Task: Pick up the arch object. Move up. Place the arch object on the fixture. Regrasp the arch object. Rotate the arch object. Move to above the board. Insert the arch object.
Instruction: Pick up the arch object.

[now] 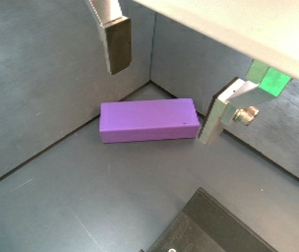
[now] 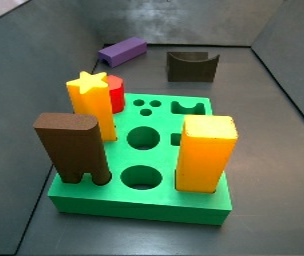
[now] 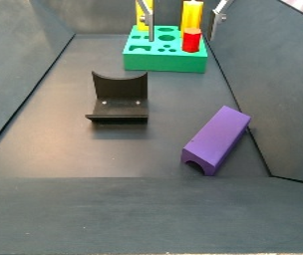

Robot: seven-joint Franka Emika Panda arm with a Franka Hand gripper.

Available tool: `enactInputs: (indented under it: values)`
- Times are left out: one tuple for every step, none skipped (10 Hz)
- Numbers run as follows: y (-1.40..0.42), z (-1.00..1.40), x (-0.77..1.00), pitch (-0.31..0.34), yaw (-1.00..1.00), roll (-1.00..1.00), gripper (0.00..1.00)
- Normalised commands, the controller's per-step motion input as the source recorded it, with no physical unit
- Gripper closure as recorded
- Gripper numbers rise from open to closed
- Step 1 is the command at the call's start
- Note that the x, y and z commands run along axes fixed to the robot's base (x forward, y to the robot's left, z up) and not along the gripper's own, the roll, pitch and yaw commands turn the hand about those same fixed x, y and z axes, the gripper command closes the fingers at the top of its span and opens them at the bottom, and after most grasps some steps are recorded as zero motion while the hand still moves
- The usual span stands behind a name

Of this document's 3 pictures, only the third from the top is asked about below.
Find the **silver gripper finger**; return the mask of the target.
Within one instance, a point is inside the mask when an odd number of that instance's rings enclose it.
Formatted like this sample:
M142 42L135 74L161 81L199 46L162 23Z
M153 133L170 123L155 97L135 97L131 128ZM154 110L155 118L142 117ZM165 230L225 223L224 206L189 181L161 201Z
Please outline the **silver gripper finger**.
M149 7L145 0L139 0L139 4L145 10L146 15L142 16L142 21L150 26L150 41L154 41L154 12L151 8Z
M211 20L209 26L209 40L214 39L217 27L226 20L226 11L234 0L221 0L217 7L211 10Z

